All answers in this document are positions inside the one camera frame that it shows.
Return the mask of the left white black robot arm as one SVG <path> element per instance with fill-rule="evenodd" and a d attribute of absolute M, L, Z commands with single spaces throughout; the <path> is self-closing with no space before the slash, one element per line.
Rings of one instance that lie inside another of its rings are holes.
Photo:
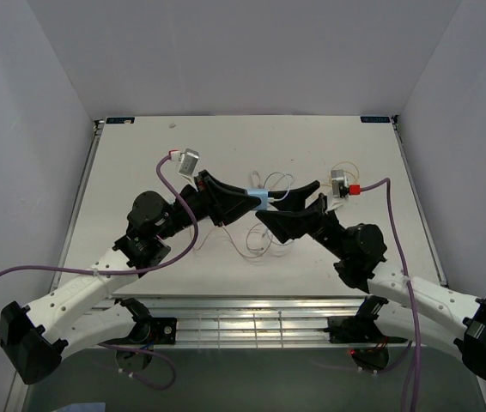
<path fill-rule="evenodd" d="M 127 215 L 125 235 L 116 240 L 87 275 L 79 275 L 25 306 L 8 304 L 0 315 L 0 346 L 22 381 L 45 379 L 63 359 L 95 344 L 169 344 L 174 318 L 153 318 L 134 298 L 112 307 L 90 310 L 118 289 L 157 267 L 171 251 L 165 239 L 193 223 L 210 218 L 228 225 L 267 203 L 265 195 L 225 185 L 202 171 L 174 203 L 155 191 L 137 196 Z"/>

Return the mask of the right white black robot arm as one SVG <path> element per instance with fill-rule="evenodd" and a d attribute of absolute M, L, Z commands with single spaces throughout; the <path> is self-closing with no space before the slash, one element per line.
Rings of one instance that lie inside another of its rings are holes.
<path fill-rule="evenodd" d="M 417 276 L 385 258 L 383 233 L 374 224 L 343 227 L 326 198 L 301 211 L 259 211 L 256 216 L 280 241 L 309 236 L 338 260 L 343 283 L 366 299 L 352 318 L 328 328 L 340 342 L 395 337 L 451 354 L 486 380 L 486 296 L 462 294 Z"/>

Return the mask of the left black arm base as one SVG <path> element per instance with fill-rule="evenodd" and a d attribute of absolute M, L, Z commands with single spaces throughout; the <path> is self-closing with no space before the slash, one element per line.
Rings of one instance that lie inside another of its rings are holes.
<path fill-rule="evenodd" d="M 142 344 L 143 346 L 175 344 L 177 318 L 153 317 L 149 309 L 134 298 L 116 299 L 115 304 L 127 309 L 134 322 L 129 335 L 119 338 L 120 343 Z"/>

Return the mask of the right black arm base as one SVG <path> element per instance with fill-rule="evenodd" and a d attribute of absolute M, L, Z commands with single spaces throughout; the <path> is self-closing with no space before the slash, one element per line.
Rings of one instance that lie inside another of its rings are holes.
<path fill-rule="evenodd" d="M 389 300 L 370 295 L 350 317 L 329 317 L 322 330 L 329 335 L 330 343 L 404 343 L 407 339 L 383 334 L 376 324 L 380 310 L 386 308 Z"/>

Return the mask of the blue charger plug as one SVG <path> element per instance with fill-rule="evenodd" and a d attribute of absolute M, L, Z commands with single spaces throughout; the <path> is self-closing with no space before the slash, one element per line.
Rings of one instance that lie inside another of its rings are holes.
<path fill-rule="evenodd" d="M 269 192 L 264 188 L 249 188 L 246 190 L 249 197 L 258 199 L 258 203 L 253 210 L 267 210 L 269 204 Z"/>

